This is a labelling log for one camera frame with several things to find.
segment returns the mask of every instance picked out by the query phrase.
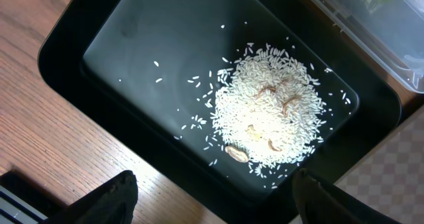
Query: transparent plastic box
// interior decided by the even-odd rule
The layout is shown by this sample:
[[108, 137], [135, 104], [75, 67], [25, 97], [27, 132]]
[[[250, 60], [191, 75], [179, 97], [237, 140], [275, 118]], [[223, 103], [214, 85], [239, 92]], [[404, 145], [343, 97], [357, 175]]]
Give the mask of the transparent plastic box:
[[312, 0], [407, 89], [424, 93], [424, 0]]

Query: wooden table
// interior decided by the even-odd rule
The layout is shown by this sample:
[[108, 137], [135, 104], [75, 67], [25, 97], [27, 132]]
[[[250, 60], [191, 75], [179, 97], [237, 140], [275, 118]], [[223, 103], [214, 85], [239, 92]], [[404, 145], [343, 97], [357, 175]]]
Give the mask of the wooden table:
[[[128, 169], [134, 223], [222, 223], [43, 82], [38, 50], [69, 1], [0, 0], [0, 175], [14, 169], [70, 204]], [[423, 103], [386, 77], [408, 113]]]

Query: plastic lid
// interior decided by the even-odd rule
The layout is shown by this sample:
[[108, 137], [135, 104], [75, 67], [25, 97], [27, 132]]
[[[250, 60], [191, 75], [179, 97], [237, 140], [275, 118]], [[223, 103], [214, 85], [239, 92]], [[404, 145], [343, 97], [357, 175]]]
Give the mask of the plastic lid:
[[424, 93], [424, 0], [312, 0], [407, 89]]

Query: tray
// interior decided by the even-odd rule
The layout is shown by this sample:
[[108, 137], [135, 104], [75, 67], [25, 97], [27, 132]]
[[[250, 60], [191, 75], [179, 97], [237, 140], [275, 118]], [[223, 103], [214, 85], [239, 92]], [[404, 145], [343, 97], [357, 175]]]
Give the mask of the tray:
[[[333, 112], [323, 116], [327, 124], [321, 136], [326, 142], [299, 166], [330, 182], [396, 126], [400, 108], [395, 93], [341, 41], [328, 35], [329, 28], [323, 28], [301, 3], [264, 4], [73, 0], [40, 51], [40, 72], [59, 94], [225, 221], [257, 222], [266, 215], [288, 222], [296, 215], [290, 174], [297, 164], [283, 165], [261, 179], [218, 147], [203, 150], [211, 127], [181, 130], [192, 116], [209, 117], [213, 111], [195, 99], [210, 90], [217, 70], [228, 68], [221, 58], [236, 60], [237, 49], [244, 50], [247, 42], [257, 48], [267, 42], [286, 48], [305, 64], [313, 63], [315, 69], [309, 73], [320, 79], [317, 91]], [[287, 8], [296, 8], [302, 16]], [[327, 67], [334, 72], [324, 72]], [[187, 83], [193, 76], [201, 76], [203, 86], [196, 89]], [[352, 104], [342, 100], [344, 92]], [[183, 139], [176, 141], [174, 135]], [[215, 158], [218, 164], [208, 167]], [[287, 177], [278, 179], [280, 174]], [[263, 188], [272, 182], [278, 189]]]

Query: pile of rice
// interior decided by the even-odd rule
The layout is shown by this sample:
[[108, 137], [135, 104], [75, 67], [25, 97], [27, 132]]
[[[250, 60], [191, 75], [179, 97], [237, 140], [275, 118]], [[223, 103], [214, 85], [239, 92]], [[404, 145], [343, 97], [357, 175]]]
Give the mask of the pile of rice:
[[268, 45], [235, 63], [232, 75], [228, 70], [218, 72], [232, 80], [215, 94], [213, 127], [225, 144], [262, 166], [302, 161], [325, 123], [317, 117], [325, 105], [315, 93], [318, 79], [285, 50]]

